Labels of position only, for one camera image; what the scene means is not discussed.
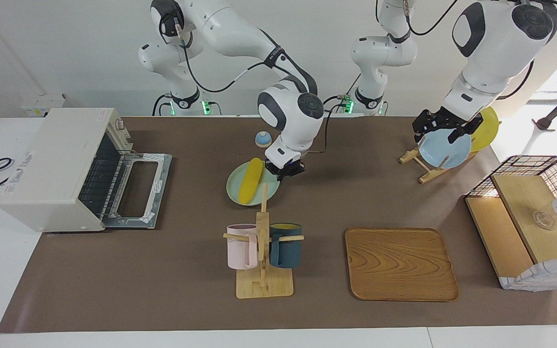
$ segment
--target blue and beige round object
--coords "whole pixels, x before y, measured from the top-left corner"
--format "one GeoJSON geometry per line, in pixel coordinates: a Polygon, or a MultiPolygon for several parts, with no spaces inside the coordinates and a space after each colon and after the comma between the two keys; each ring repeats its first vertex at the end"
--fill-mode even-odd
{"type": "Polygon", "coordinates": [[[255,136],[255,145],[259,147],[268,147],[272,143],[272,136],[270,133],[261,131],[255,136]]]}

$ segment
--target light green plate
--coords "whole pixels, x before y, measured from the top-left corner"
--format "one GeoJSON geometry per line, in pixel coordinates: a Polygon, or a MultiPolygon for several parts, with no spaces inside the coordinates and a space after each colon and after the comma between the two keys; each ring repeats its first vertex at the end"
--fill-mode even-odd
{"type": "Polygon", "coordinates": [[[232,199],[232,201],[238,203],[239,205],[254,207],[255,205],[261,204],[261,200],[264,195],[264,183],[268,183],[269,200],[277,192],[277,189],[279,189],[280,181],[277,181],[276,175],[272,175],[269,170],[264,168],[264,171],[261,174],[261,180],[259,180],[259,185],[257,185],[257,192],[255,192],[255,196],[252,198],[252,201],[250,201],[250,203],[248,204],[240,203],[238,200],[239,189],[242,186],[242,179],[244,179],[244,174],[246,173],[246,168],[248,168],[248,163],[249,162],[246,162],[236,168],[236,170],[234,170],[227,179],[227,195],[229,196],[229,198],[232,199]]]}

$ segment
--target teal mug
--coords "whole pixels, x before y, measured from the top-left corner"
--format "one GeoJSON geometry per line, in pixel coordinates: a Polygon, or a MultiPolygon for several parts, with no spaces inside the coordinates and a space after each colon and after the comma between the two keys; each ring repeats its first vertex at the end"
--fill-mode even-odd
{"type": "Polygon", "coordinates": [[[302,226],[296,223],[273,223],[270,225],[270,264],[278,268],[296,268],[300,266],[302,241],[280,242],[282,236],[302,235],[302,226]]]}

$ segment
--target white backdrop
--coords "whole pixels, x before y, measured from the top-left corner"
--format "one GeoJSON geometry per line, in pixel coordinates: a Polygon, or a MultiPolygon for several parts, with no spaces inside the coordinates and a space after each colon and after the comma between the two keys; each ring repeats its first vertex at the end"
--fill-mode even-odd
{"type": "MultiPolygon", "coordinates": [[[[148,115],[155,98],[168,90],[164,79],[146,71],[137,59],[140,46],[160,40],[148,13],[150,2],[0,0],[0,116],[22,116],[20,93],[36,90],[65,93],[75,106],[114,106],[122,115],[148,115]]],[[[411,66],[385,69],[390,76],[386,93],[390,115],[437,110],[466,62],[453,44],[451,29],[471,2],[460,0],[433,33],[416,38],[419,55],[411,66]]],[[[413,15],[415,29],[431,26],[449,3],[420,0],[413,15]]],[[[322,99],[345,92],[359,73],[350,58],[354,40],[385,35],[374,18],[374,0],[232,0],[232,4],[315,77],[322,99]]],[[[510,57],[512,53],[500,59],[510,57]]],[[[192,66],[200,81],[217,88],[253,62],[222,57],[206,48],[192,66]]],[[[557,37],[538,57],[526,88],[497,104],[501,116],[512,116],[555,68],[557,37]]],[[[228,114],[256,113],[257,94],[276,80],[274,73],[257,68],[212,99],[228,114]]]]}

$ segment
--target pink mug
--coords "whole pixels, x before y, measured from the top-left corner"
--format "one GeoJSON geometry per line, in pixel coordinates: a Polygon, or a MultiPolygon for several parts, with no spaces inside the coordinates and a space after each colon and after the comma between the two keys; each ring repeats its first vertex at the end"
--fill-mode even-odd
{"type": "Polygon", "coordinates": [[[227,238],[227,265],[233,269],[257,267],[257,225],[240,223],[227,226],[227,233],[249,238],[248,242],[227,238]]]}

